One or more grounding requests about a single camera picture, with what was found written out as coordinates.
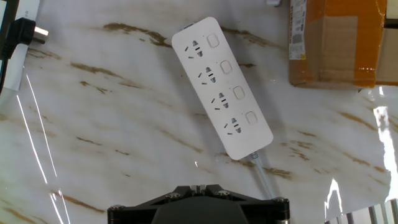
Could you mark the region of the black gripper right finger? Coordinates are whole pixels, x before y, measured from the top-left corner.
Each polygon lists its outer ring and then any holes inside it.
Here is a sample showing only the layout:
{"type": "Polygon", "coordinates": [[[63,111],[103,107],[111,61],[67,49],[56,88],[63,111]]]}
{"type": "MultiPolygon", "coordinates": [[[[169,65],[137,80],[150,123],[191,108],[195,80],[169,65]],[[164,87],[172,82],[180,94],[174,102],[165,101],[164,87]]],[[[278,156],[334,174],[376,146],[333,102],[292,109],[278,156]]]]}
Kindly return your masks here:
{"type": "Polygon", "coordinates": [[[232,192],[220,185],[200,185],[198,195],[205,198],[207,215],[221,215],[225,223],[289,223],[290,202],[276,197],[260,200],[232,192]]]}

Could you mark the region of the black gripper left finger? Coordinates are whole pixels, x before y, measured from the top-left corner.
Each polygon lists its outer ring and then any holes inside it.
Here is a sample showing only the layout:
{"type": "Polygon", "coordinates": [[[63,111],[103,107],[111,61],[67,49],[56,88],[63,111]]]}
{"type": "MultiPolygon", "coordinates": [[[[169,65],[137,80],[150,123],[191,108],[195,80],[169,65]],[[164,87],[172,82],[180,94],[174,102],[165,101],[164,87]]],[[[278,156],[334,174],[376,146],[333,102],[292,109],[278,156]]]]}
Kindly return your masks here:
{"type": "Polygon", "coordinates": [[[178,186],[172,192],[133,207],[112,205],[108,208],[108,224],[151,223],[156,211],[163,205],[195,195],[190,186],[178,186]]]}

